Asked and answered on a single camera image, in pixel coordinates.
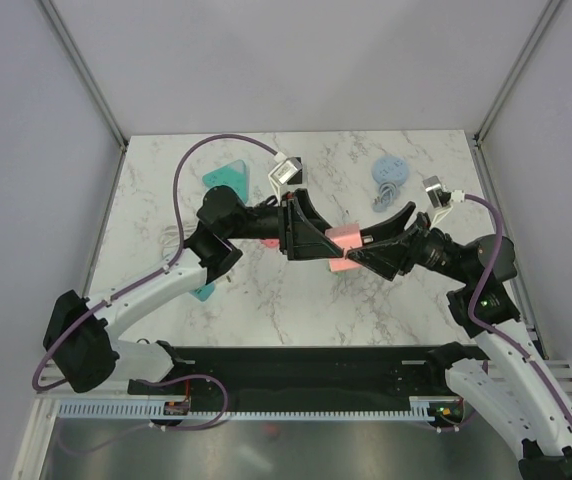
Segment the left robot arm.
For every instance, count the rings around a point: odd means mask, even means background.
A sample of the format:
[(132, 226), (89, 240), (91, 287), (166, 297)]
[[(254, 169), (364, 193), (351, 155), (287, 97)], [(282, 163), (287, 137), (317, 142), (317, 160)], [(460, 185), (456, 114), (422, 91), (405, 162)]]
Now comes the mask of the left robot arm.
[(180, 252), (150, 272), (91, 297), (70, 290), (56, 300), (43, 345), (62, 383), (76, 393), (104, 383), (128, 357), (119, 337), (167, 302), (225, 276), (242, 257), (235, 239), (276, 239), (292, 261), (344, 255), (304, 189), (248, 207), (233, 189), (217, 186), (205, 194), (197, 218)]

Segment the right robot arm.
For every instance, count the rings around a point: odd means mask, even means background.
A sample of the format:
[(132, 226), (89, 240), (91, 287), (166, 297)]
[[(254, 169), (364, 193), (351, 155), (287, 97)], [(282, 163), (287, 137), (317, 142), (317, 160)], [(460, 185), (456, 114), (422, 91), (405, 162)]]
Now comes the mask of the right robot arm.
[(461, 245), (437, 228), (438, 215), (414, 204), (391, 219), (361, 230), (347, 258), (392, 280), (421, 266), (461, 283), (447, 295), (456, 323), (483, 351), (505, 381), (488, 379), (453, 342), (435, 349), (424, 368), (433, 392), (450, 390), (467, 401), (511, 448), (525, 479), (572, 479), (572, 401), (532, 343), (504, 283), (517, 274), (512, 241), (501, 214), (471, 194), (463, 200), (486, 207), (495, 231)]

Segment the pink cube socket adapter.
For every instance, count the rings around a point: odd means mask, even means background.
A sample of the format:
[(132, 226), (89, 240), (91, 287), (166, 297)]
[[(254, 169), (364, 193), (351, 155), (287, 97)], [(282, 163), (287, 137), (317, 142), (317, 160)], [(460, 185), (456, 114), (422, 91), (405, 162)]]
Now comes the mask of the pink cube socket adapter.
[(341, 258), (329, 260), (331, 272), (345, 272), (360, 267), (358, 263), (347, 258), (349, 250), (363, 246), (360, 228), (357, 223), (329, 228), (325, 231), (325, 236), (342, 249)]

